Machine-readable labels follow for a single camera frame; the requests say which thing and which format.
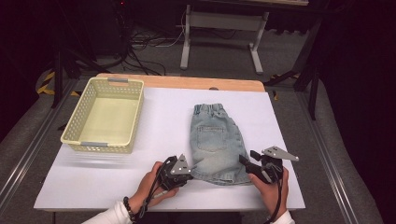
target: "plastic basket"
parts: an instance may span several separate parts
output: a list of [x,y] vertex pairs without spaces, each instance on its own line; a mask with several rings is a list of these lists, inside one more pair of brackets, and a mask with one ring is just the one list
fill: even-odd
[[61,141],[76,151],[131,153],[143,86],[137,79],[92,77]]

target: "light blue denim shorts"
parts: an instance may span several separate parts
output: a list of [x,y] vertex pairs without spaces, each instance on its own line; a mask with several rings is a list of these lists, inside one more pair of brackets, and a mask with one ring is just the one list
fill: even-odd
[[222,104],[196,105],[191,120],[191,175],[216,185],[250,182],[239,155],[249,160],[242,134]]

